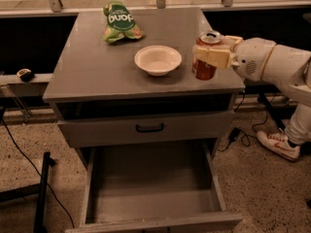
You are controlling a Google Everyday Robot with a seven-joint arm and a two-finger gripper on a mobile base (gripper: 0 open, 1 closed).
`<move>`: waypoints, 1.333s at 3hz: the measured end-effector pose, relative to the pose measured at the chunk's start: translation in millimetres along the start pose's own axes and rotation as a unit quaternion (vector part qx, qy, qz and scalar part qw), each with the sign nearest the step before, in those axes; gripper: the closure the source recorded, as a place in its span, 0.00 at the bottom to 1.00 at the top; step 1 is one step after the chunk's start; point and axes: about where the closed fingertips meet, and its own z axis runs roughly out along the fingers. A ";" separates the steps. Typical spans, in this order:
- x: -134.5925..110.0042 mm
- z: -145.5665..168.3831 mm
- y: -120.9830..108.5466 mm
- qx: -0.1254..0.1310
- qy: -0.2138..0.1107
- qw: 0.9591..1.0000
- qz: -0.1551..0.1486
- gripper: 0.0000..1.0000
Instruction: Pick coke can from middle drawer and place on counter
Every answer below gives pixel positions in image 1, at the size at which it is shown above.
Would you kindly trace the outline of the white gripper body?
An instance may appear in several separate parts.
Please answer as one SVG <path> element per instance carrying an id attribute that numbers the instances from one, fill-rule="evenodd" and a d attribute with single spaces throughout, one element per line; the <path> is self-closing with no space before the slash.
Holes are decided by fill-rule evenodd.
<path id="1" fill-rule="evenodd" d="M 242 41 L 236 48 L 236 60 L 233 70 L 242 78 L 258 82 L 261 80 L 263 68 L 276 43 L 262 38 Z"/>

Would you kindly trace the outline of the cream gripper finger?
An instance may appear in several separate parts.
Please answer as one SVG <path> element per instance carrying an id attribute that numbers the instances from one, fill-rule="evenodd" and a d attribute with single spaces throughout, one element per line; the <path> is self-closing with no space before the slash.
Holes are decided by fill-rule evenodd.
<path id="1" fill-rule="evenodd" d="M 195 45 L 192 52 L 198 60 L 221 69 L 230 67 L 236 58 L 236 54 L 230 50 L 214 49 L 208 46 Z"/>
<path id="2" fill-rule="evenodd" d="M 231 46 L 236 47 L 242 41 L 243 41 L 243 38 L 239 36 L 230 36 L 230 35 L 223 36 L 223 43 L 225 45 L 231 45 Z"/>

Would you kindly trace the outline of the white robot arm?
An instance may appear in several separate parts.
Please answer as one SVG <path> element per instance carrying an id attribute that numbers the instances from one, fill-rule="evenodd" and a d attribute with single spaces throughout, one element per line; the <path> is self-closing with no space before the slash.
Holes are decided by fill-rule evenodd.
<path id="1" fill-rule="evenodd" d="M 210 66 L 231 67 L 242 78 L 271 83 L 285 96 L 311 106 L 309 50 L 278 45 L 262 38 L 243 40 L 224 36 L 210 46 L 195 44 L 192 52 Z"/>

